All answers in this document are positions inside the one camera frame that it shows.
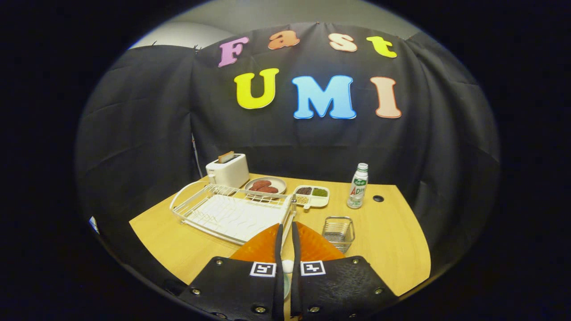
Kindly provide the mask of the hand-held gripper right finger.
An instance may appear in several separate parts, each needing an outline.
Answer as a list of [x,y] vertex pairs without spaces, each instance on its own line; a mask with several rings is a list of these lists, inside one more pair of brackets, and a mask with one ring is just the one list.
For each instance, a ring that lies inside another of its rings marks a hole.
[[365,321],[397,296],[362,256],[345,256],[312,228],[292,226],[292,317],[300,321]]

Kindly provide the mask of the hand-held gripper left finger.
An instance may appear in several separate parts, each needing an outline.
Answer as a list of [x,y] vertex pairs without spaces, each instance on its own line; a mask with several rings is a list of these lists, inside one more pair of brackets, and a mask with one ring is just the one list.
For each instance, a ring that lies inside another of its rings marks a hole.
[[282,321],[283,229],[274,224],[230,257],[212,257],[179,299],[223,321]]

